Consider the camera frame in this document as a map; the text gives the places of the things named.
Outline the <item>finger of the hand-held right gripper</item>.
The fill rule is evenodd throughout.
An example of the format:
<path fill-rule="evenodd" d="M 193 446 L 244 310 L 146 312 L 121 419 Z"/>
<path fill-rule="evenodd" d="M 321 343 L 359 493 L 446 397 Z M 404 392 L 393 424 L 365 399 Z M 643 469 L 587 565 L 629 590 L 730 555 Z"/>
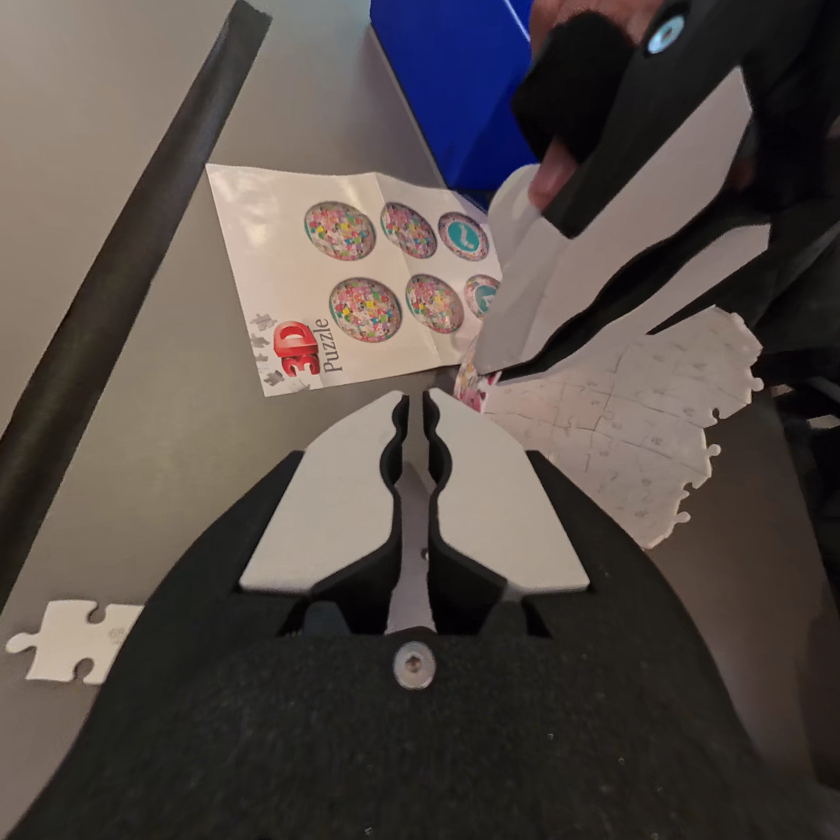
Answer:
<path fill-rule="evenodd" d="M 476 339 L 478 372 L 533 359 L 620 269 L 697 217 L 723 187 L 752 113 L 737 66 L 575 237 L 531 205 L 537 166 L 516 170 L 488 214 L 501 280 Z"/>
<path fill-rule="evenodd" d="M 535 351 L 498 362 L 499 380 L 529 382 L 605 358 L 709 309 L 721 284 L 761 257 L 769 243 L 769 224 L 712 224 L 651 248 Z"/>

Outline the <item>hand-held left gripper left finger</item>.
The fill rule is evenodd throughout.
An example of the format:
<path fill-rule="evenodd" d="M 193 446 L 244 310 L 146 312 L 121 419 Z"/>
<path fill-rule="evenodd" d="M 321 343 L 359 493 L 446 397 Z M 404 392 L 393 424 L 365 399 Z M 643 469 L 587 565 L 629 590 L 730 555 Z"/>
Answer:
<path fill-rule="evenodd" d="M 402 564 L 403 471 L 410 399 L 388 392 L 306 449 L 238 586 L 333 602 L 355 634 L 383 634 Z"/>

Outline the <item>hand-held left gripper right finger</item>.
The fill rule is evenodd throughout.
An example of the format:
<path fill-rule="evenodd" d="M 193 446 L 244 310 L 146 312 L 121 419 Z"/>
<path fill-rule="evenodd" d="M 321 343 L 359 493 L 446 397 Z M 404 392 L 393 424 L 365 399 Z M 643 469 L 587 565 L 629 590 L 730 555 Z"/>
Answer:
<path fill-rule="evenodd" d="M 439 634 L 477 634 L 500 603 L 585 592 L 590 577 L 526 449 L 433 388 L 423 394 L 429 473 L 427 590 Z"/>

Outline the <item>colourful puzzle ball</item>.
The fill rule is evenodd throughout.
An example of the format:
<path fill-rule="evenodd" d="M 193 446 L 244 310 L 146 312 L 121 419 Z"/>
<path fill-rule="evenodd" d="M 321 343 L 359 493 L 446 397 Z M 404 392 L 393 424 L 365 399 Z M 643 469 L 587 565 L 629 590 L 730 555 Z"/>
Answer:
<path fill-rule="evenodd" d="M 762 350 L 740 316 L 709 308 L 605 358 L 499 380 L 483 414 L 651 550 L 688 522 L 683 501 L 712 476 L 721 447 L 707 430 L 763 389 Z"/>

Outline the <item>puzzle instruction sheet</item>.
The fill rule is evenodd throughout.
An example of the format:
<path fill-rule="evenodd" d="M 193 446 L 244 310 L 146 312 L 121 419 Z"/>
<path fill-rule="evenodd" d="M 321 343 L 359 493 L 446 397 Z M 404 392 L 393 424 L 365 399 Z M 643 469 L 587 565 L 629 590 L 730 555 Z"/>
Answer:
<path fill-rule="evenodd" d="M 501 283 L 474 204 L 374 172 L 206 171 L 266 396 L 460 364 Z"/>

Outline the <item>person's right hand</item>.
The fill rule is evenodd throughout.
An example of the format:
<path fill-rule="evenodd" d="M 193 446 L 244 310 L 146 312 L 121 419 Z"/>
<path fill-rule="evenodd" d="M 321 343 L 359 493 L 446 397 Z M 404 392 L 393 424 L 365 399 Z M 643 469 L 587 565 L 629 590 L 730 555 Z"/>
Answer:
<path fill-rule="evenodd" d="M 662 4 L 662 1 L 535 1 L 528 21 L 531 58 L 539 57 L 546 38 L 555 27 L 584 13 L 594 13 L 609 20 L 625 41 L 636 47 Z M 563 143 L 553 140 L 529 185 L 530 204 L 541 211 L 550 205 L 577 165 L 577 160 Z"/>

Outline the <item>blue plastic bin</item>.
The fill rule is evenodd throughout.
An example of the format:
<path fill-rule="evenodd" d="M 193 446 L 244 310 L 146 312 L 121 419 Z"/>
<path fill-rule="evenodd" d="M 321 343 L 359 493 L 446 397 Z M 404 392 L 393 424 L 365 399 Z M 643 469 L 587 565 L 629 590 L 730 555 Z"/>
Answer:
<path fill-rule="evenodd" d="M 511 97 L 532 1 L 371 1 L 371 25 L 449 188 L 492 193 L 535 162 Z"/>

